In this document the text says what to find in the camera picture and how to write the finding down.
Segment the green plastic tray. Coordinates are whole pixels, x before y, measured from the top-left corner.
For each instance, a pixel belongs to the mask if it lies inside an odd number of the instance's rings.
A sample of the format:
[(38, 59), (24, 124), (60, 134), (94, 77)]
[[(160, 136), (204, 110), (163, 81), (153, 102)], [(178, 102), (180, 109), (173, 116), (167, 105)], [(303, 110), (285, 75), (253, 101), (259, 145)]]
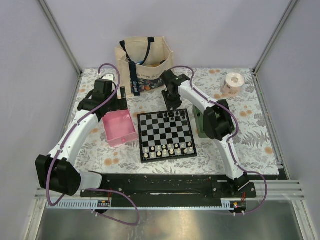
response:
[(200, 138), (222, 141), (226, 135), (231, 135), (235, 130), (231, 114), (224, 109), (229, 110), (227, 100), (218, 100), (217, 103), (218, 105), (201, 100), (193, 106)]

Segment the pink plastic box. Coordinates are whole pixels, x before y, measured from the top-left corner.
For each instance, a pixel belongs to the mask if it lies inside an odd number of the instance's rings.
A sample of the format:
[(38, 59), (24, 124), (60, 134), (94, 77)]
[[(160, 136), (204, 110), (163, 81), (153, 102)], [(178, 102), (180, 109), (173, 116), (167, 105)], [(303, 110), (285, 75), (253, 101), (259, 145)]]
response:
[(138, 138), (128, 109), (108, 112), (102, 118), (106, 140), (111, 147), (123, 145)]

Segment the beige canvas tote bag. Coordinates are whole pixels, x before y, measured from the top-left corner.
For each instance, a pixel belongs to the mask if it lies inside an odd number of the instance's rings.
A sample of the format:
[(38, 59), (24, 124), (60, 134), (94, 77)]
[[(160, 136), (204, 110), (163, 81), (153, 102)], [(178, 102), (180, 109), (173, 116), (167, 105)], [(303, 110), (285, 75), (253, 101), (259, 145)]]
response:
[(165, 37), (128, 37), (115, 48), (121, 86), (128, 96), (163, 86), (161, 74), (174, 67), (175, 55)]

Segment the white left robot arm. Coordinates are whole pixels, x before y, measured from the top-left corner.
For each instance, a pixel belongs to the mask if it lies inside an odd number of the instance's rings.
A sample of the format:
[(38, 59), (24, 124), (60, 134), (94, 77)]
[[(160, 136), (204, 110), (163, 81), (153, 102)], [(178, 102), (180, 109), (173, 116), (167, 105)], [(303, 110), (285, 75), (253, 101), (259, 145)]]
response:
[(86, 189), (91, 189), (98, 198), (106, 196), (109, 186), (100, 173), (80, 172), (74, 165), (88, 135), (103, 117), (127, 108), (126, 89), (116, 86), (114, 75), (106, 74), (95, 80), (93, 90), (78, 104), (62, 139), (47, 155), (39, 155), (35, 160), (40, 187), (68, 196)]

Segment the white chess piece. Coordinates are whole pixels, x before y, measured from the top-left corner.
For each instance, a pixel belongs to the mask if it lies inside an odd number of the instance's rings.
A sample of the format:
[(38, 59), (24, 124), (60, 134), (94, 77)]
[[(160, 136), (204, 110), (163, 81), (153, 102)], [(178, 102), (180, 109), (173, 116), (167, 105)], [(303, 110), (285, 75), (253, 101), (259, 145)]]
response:
[(194, 153), (194, 145), (192, 144), (192, 142), (189, 142), (188, 144), (187, 144), (187, 149), (188, 149), (188, 152), (189, 153)]
[(144, 157), (145, 159), (148, 159), (148, 158), (149, 158), (149, 149), (148, 149), (148, 148), (145, 148), (145, 149), (144, 149), (143, 157)]

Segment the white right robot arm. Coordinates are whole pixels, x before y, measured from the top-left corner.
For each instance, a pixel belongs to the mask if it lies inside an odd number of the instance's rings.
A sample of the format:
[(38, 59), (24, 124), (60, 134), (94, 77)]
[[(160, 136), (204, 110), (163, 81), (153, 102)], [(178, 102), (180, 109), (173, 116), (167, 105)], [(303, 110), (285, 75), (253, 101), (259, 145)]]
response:
[(176, 76), (172, 70), (166, 70), (160, 76), (166, 90), (162, 91), (167, 110), (177, 110), (182, 105), (181, 98), (191, 102), (203, 116), (203, 131), (215, 142), (222, 158), (225, 174), (228, 177), (228, 194), (239, 198), (249, 183), (248, 174), (241, 169), (233, 143), (233, 133), (239, 129), (234, 124), (234, 115), (225, 99), (215, 100), (197, 87), (185, 74)]

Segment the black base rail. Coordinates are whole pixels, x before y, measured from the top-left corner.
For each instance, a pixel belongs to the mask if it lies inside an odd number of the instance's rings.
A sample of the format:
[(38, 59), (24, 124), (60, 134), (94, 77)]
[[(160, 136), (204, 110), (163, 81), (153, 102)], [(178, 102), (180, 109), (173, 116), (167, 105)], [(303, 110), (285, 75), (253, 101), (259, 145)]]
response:
[(103, 174), (99, 190), (84, 190), (83, 198), (110, 198), (112, 207), (129, 207), (128, 196), (140, 208), (220, 207), (221, 199), (254, 199), (255, 185), (237, 190), (225, 175)]

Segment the floral patterned tablecloth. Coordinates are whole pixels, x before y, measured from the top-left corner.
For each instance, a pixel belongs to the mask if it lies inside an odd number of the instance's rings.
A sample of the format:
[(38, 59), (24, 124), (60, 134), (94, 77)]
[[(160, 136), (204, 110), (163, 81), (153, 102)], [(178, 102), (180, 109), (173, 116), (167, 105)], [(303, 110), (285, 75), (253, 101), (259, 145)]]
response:
[[(213, 101), (226, 99), (238, 128), (231, 139), (237, 161), (231, 165), (254, 177), (279, 175), (265, 116), (249, 69), (238, 69), (244, 86), (235, 97), (221, 91), (230, 69), (177, 68), (174, 73), (191, 78), (188, 86)], [(226, 162), (218, 141), (200, 138), (193, 104), (183, 98), (177, 110), (168, 111), (162, 88), (127, 96), (137, 139), (110, 146), (104, 124), (99, 122), (87, 136), (74, 164), (80, 172), (141, 175), (225, 175)]]

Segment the black white chessboard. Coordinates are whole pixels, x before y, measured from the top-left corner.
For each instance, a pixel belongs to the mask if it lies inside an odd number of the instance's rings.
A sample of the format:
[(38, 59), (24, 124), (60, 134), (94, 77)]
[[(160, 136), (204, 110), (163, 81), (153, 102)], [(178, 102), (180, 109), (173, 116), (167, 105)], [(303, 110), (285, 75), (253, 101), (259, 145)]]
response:
[[(180, 121), (176, 121), (179, 111)], [(181, 111), (185, 111), (186, 120)], [(168, 113), (169, 122), (164, 122), (164, 113)], [(187, 109), (157, 111), (137, 115), (140, 162), (143, 164), (171, 159), (183, 159), (197, 156), (196, 145)], [(194, 153), (188, 152), (188, 143), (192, 142)], [(148, 148), (149, 158), (144, 158), (144, 149)]]

